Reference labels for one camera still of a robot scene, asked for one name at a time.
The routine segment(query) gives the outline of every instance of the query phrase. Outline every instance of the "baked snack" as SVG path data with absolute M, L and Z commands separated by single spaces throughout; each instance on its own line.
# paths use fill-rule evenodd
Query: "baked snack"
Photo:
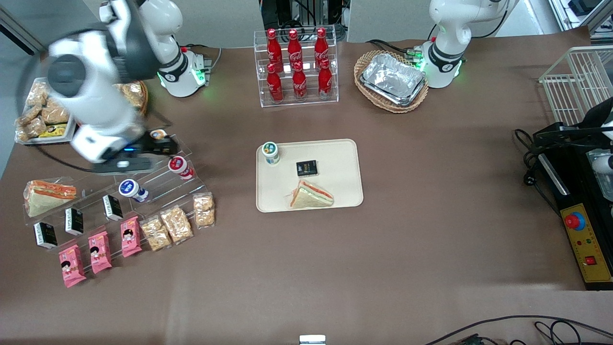
M 194 217 L 196 225 L 210 227 L 215 224 L 215 202 L 211 192 L 194 194 Z
M 45 125 L 45 122 L 42 120 L 42 117 L 38 116 L 25 127 L 18 126 L 15 134 L 17 135 L 17 139 L 21 141 L 28 141 L 32 138 L 38 137 L 46 130 L 47 126 Z
M 70 117 L 68 110 L 53 98 L 47 100 L 47 105 L 42 108 L 40 115 L 42 120 L 48 125 L 66 123 Z
M 162 211 L 160 216 L 162 217 L 162 221 L 168 229 L 170 237 L 175 244 L 179 244 L 194 236 L 189 220 L 185 215 L 185 212 L 183 212 L 179 206 Z
M 140 228 L 143 230 L 143 234 L 145 234 L 145 238 L 147 238 L 154 252 L 172 245 L 168 230 L 164 224 L 162 224 L 158 216 L 142 221 L 140 223 Z
M 41 109 L 42 106 L 40 104 L 36 104 L 32 108 L 26 109 L 23 114 L 15 120 L 15 126 L 24 127 L 25 125 L 29 124 L 38 116 Z
M 71 185 L 53 184 L 42 180 L 30 181 L 23 191 L 28 216 L 36 217 L 77 197 Z
M 293 209 L 304 207 L 327 207 L 334 203 L 332 194 L 306 180 L 300 180 L 293 195 L 292 202 L 289 204 Z
M 30 93 L 28 93 L 28 97 L 26 98 L 26 105 L 28 106 L 44 106 L 47 103 L 47 98 L 49 97 L 49 89 L 47 88 L 46 82 L 34 82 L 32 84 L 32 88 L 30 88 Z

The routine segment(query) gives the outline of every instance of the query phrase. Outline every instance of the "clear acrylic display rack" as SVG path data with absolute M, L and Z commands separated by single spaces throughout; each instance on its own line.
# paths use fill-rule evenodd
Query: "clear acrylic display rack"
M 181 148 L 177 155 L 185 157 L 189 165 L 193 167 L 190 160 L 192 152 L 182 141 L 172 136 Z M 143 203 L 138 203 L 132 198 L 126 198 L 119 194 L 119 184 L 125 179 L 134 179 L 139 185 L 149 191 L 149 197 Z M 179 175 L 168 170 L 168 159 L 162 158 L 157 161 L 150 172 L 131 175 L 100 176 L 89 175 L 80 180 L 60 180 L 58 183 L 73 185 L 77 188 L 76 199 L 56 207 L 36 217 L 29 217 L 24 205 L 24 220 L 29 227 L 38 222 L 53 225 L 58 246 L 47 251 L 58 255 L 62 250 L 70 246 L 78 245 L 81 251 L 83 267 L 86 272 L 91 270 L 89 260 L 88 238 L 97 233 L 106 231 L 109 237 L 109 248 L 111 259 L 121 256 L 121 236 L 120 224 L 123 220 L 135 215 L 139 221 L 145 220 L 161 211 L 179 206 L 190 219 L 192 229 L 194 223 L 194 205 L 192 194 L 196 192 L 206 192 L 207 188 L 202 180 L 195 174 L 190 180 L 181 180 Z M 104 215 L 104 204 L 102 197 L 111 195 L 120 201 L 123 219 L 120 221 L 109 220 Z M 66 233 L 64 210 L 67 208 L 78 209 L 83 212 L 83 234 L 74 236 Z M 147 239 L 141 234 L 141 245 L 147 247 Z
M 315 42 L 317 41 L 317 29 L 321 27 L 325 28 L 327 33 L 328 57 L 330 60 L 330 72 L 332 72 L 332 94 L 327 100 L 319 98 L 319 73 L 315 70 Z M 337 34 L 334 30 L 334 25 L 307 26 L 304 28 L 296 28 L 296 30 L 298 30 L 298 40 L 302 46 L 302 62 L 306 75 L 306 100 L 302 102 L 298 102 L 294 98 L 294 84 L 292 83 L 292 72 L 289 66 L 289 57 L 287 55 L 289 29 L 278 29 L 276 31 L 276 38 L 281 45 L 284 69 L 282 73 L 279 73 L 284 96 L 283 102 L 280 104 L 272 102 L 270 92 L 268 91 L 268 83 L 266 81 L 266 77 L 268 76 L 266 66 L 270 63 L 268 59 L 268 37 L 266 36 L 266 31 L 255 31 L 253 34 L 257 84 L 262 107 L 338 102 Z

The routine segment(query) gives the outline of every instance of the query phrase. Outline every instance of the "red button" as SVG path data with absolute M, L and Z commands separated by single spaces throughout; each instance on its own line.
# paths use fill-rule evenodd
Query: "red button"
M 581 221 L 579 220 L 579 217 L 577 217 L 574 214 L 567 215 L 564 218 L 564 222 L 566 223 L 566 226 L 571 229 L 576 229 L 579 227 L 579 225 L 581 225 Z

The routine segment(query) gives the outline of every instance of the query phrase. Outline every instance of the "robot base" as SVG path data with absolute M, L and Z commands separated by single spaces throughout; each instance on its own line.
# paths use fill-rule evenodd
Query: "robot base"
M 422 67 L 425 73 L 426 79 L 428 80 L 428 87 L 431 88 L 444 88 L 451 84 L 451 82 L 456 77 L 457 71 L 460 69 L 461 63 L 453 66 L 452 64 L 443 66 L 443 70 L 446 72 L 441 72 L 441 69 L 430 59 L 428 55 L 428 49 L 432 46 L 432 42 L 426 42 L 422 45 L 423 52 L 423 62 Z
M 205 86 L 206 76 L 204 67 L 204 57 L 188 50 L 183 53 L 188 59 L 188 67 L 178 79 L 174 81 L 164 80 L 160 77 L 162 86 L 174 97 L 188 97 L 193 95 L 198 89 Z

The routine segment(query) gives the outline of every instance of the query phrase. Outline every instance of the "white robotic arm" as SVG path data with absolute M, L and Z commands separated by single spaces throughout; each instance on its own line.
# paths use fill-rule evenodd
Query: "white robotic arm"
M 183 23 L 178 7 L 170 0 L 140 0 L 139 5 L 133 0 L 105 2 L 100 11 L 104 25 L 49 48 L 51 93 L 82 124 L 71 144 L 94 164 L 115 158 L 146 137 L 140 116 L 113 84 L 157 74 L 168 81 L 165 87 L 171 94 L 189 96 L 205 83 L 204 72 L 194 71 L 202 55 L 181 51 L 172 36 Z M 123 171 L 140 169 L 127 167 L 129 160 L 118 162 Z
M 443 88 L 451 83 L 466 47 L 472 39 L 470 23 L 501 18 L 510 12 L 518 0 L 432 0 L 430 16 L 438 25 L 439 33 L 434 42 L 428 41 L 421 50 L 422 67 L 433 88 Z

